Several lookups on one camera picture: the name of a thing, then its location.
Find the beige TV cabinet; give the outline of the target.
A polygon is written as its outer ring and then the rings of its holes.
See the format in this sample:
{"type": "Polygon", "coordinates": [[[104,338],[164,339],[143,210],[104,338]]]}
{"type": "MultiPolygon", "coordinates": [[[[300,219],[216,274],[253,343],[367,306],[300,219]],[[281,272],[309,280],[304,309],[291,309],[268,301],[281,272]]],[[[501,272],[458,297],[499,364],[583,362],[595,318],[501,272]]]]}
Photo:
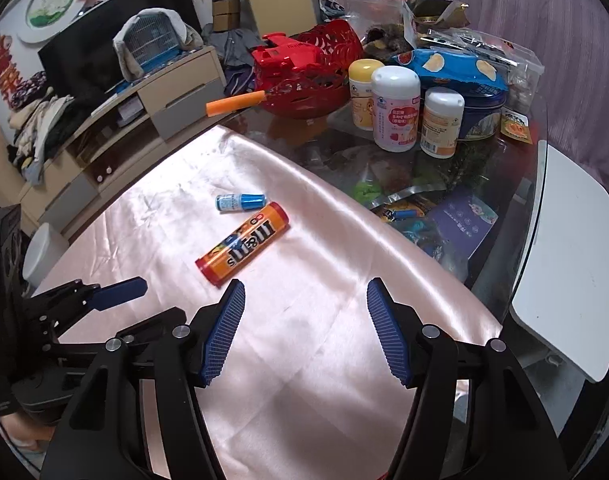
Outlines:
{"type": "Polygon", "coordinates": [[[216,125],[206,104],[224,96],[216,49],[181,56],[108,99],[19,194],[21,229],[50,224],[74,240],[134,182],[216,125]]]}

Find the pink-label white canister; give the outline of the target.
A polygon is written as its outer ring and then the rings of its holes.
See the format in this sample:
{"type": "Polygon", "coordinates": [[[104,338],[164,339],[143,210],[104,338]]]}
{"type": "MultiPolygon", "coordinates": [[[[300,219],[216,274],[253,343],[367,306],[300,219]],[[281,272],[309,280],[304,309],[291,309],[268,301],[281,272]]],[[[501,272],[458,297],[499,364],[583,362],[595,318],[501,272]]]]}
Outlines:
{"type": "Polygon", "coordinates": [[[419,128],[421,81],[413,70],[384,66],[372,74],[373,138],[391,153],[410,151],[419,128]]]}

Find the orange-handled tool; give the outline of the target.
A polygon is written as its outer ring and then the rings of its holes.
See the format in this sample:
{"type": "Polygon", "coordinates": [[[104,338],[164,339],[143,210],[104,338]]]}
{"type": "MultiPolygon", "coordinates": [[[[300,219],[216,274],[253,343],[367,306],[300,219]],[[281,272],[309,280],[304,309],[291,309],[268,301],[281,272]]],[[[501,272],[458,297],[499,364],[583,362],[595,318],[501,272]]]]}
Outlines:
{"type": "Polygon", "coordinates": [[[257,106],[265,100],[265,91],[254,91],[240,94],[239,96],[230,96],[229,98],[208,102],[205,105],[205,109],[208,117],[216,117],[230,114],[236,112],[236,110],[242,110],[243,108],[257,106]]]}

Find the black television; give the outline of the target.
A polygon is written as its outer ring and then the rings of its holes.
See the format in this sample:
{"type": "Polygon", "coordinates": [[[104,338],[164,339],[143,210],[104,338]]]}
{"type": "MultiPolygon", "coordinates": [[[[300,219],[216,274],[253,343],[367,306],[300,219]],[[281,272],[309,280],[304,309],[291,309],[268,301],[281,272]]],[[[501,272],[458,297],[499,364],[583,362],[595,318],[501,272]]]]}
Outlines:
{"type": "Polygon", "coordinates": [[[184,23],[201,30],[193,0],[105,0],[39,50],[46,80],[55,93],[103,94],[119,84],[123,76],[112,40],[129,18],[152,8],[178,12],[184,23]]]}

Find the pile of clothes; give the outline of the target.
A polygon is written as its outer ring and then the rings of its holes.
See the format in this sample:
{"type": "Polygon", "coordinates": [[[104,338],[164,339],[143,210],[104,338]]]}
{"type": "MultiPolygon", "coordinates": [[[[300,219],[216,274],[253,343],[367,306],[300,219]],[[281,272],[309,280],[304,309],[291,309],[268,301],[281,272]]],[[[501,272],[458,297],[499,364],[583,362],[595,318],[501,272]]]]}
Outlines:
{"type": "Polygon", "coordinates": [[[13,113],[8,125],[14,138],[7,145],[7,158],[31,186],[43,181],[47,140],[55,137],[58,120],[73,101],[72,96],[58,96],[47,83],[44,72],[24,80],[12,93],[13,113]]]}

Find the yellow-lid canister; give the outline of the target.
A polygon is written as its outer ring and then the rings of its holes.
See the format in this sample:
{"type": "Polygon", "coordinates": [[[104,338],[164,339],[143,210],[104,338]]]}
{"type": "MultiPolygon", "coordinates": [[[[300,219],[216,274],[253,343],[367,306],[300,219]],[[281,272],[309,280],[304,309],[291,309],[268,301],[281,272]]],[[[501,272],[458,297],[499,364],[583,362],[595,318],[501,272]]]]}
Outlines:
{"type": "Polygon", "coordinates": [[[352,119],[355,127],[361,130],[373,130],[372,75],[383,66],[381,61],[374,58],[361,58],[349,66],[352,119]]]}

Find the clear plastic container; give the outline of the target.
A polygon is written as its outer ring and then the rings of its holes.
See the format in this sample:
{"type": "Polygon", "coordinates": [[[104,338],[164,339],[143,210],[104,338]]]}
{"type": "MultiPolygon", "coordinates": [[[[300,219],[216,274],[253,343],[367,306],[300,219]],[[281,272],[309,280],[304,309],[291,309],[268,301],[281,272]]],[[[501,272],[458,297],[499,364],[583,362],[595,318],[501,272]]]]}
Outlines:
{"type": "Polygon", "coordinates": [[[536,53],[515,42],[469,28],[429,29],[416,36],[420,46],[467,51],[494,65],[509,86],[506,105],[526,114],[538,89],[544,65],[536,53]]]}

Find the round green wall picture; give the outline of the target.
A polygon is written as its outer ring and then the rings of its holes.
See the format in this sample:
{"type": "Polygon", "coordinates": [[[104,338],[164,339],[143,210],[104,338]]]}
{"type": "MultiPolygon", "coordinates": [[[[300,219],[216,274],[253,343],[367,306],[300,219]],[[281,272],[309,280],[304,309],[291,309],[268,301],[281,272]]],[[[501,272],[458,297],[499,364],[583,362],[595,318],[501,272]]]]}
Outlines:
{"type": "Polygon", "coordinates": [[[69,26],[86,0],[28,0],[17,35],[25,44],[42,44],[69,26]]]}

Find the blue cookie tin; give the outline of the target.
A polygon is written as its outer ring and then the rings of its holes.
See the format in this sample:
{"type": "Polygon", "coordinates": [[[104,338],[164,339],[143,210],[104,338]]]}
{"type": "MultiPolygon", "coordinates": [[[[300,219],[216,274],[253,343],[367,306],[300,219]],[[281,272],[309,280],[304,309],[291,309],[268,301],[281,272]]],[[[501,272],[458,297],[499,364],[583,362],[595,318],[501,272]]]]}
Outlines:
{"type": "Polygon", "coordinates": [[[464,93],[464,112],[459,140],[473,142],[495,136],[500,128],[506,90],[489,89],[464,93]]]}

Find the blue bird cage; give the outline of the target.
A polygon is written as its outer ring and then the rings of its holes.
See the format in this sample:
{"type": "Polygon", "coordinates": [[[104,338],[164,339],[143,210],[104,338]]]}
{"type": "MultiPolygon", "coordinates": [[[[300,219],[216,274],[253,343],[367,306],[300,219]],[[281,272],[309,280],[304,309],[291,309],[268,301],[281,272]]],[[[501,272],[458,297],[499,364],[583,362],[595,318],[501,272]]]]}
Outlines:
{"type": "Polygon", "coordinates": [[[178,12],[149,8],[124,23],[112,46],[123,78],[132,82],[183,52],[201,49],[204,40],[178,12]]]}

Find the red plastic basket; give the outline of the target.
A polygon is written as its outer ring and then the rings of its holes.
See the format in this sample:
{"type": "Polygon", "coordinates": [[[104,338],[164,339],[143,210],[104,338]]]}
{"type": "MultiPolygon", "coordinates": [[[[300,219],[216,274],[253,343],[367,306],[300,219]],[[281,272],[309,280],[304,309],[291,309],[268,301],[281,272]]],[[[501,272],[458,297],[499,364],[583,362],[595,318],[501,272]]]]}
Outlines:
{"type": "Polygon", "coordinates": [[[318,25],[294,37],[271,32],[251,51],[254,88],[268,112],[294,119],[331,114],[350,99],[348,68],[363,58],[359,37],[345,20],[318,25]]]}

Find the blue chip bag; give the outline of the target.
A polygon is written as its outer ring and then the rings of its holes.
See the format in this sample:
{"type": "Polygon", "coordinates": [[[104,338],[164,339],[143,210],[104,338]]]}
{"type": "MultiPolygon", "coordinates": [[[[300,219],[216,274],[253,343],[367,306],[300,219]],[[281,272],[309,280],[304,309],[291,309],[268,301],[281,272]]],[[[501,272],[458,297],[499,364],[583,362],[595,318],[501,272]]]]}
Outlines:
{"type": "Polygon", "coordinates": [[[488,61],[469,53],[414,49],[393,55],[393,62],[413,70],[425,84],[439,81],[473,84],[493,91],[506,91],[500,72],[488,61]]]}

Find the purple curtain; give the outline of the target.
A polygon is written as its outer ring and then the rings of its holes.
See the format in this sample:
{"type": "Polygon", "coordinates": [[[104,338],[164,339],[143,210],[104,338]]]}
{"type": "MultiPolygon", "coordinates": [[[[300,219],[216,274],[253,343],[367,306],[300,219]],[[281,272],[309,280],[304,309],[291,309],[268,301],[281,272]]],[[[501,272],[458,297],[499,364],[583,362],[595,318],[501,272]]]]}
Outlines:
{"type": "Polygon", "coordinates": [[[460,1],[475,29],[536,53],[551,143],[609,192],[609,14],[600,0],[460,1]]]}

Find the small blue bottle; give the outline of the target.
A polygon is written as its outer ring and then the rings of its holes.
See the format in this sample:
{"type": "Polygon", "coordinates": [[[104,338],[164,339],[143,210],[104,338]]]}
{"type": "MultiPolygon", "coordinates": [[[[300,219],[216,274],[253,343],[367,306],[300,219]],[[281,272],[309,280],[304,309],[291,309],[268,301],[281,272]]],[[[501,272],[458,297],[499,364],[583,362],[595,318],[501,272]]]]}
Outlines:
{"type": "Polygon", "coordinates": [[[220,212],[260,210],[266,205],[264,194],[220,194],[216,196],[216,209],[220,212]]]}

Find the orange candy tube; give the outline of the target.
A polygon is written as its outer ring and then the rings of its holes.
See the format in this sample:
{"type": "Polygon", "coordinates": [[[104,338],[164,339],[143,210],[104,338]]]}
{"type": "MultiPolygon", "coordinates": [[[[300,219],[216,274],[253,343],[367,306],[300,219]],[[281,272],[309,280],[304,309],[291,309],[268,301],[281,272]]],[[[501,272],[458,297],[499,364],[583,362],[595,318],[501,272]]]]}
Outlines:
{"type": "Polygon", "coordinates": [[[254,212],[195,264],[209,283],[220,287],[288,228],[286,211],[277,202],[271,202],[254,212]]]}

